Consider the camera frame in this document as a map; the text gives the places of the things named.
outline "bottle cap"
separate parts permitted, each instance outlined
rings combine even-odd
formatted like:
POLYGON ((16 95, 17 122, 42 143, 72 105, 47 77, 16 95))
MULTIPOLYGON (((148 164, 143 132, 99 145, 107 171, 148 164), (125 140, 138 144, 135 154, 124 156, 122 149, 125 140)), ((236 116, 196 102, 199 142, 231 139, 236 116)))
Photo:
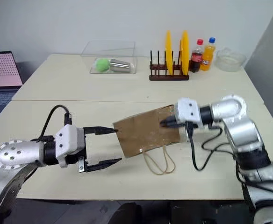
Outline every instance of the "bottle cap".
POLYGON ((198 45, 202 45, 202 44, 203 44, 203 40, 202 40, 202 39, 198 39, 198 40, 197 40, 197 44, 198 44, 198 45))
POLYGON ((211 37, 210 39, 209 39, 209 43, 214 43, 216 41, 216 39, 214 38, 214 37, 211 37))

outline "red bottle cap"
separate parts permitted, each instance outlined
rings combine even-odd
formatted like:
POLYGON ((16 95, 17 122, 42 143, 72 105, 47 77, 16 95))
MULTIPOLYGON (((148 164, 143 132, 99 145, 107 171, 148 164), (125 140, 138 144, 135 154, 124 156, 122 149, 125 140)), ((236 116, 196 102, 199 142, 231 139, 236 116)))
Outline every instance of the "red bottle cap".
POLYGON ((203 40, 202 40, 202 39, 198 39, 198 40, 197 40, 197 44, 198 44, 198 45, 202 45, 202 44, 203 44, 203 40))

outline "yellow plate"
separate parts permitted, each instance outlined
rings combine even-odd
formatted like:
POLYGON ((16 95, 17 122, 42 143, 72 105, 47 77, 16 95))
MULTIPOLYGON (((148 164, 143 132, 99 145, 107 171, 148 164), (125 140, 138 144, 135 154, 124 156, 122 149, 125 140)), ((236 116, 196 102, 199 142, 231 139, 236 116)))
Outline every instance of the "yellow plate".
POLYGON ((187 75, 189 63, 189 44, 187 31, 183 31, 181 40, 181 64, 183 75, 187 75))
POLYGON ((165 57, 166 67, 169 70, 170 75, 173 75, 173 59, 172 59, 172 43, 171 43, 171 32, 168 30, 165 39, 165 57))
POLYGON ((180 51, 180 64, 182 64, 182 40, 179 42, 179 51, 180 51))

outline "clear bowl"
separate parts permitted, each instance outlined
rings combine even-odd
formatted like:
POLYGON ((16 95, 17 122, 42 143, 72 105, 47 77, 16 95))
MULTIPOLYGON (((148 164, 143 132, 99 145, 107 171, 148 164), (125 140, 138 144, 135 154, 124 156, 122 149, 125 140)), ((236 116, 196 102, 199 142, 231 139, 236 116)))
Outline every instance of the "clear bowl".
POLYGON ((215 65, 223 71, 238 71, 245 60, 246 57, 244 55, 225 48, 217 52, 215 65))

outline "orange soda bottle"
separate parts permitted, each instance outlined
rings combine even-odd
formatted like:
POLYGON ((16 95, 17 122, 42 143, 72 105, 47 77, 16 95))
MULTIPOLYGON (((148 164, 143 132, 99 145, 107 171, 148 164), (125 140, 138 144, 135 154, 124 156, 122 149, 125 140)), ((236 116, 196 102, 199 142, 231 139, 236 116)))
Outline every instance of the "orange soda bottle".
POLYGON ((209 39, 209 43, 205 46, 204 53, 202 56, 202 62, 200 65, 200 69, 202 71, 208 71, 210 68, 213 59, 213 52, 216 49, 215 41, 216 39, 214 37, 211 37, 209 39))

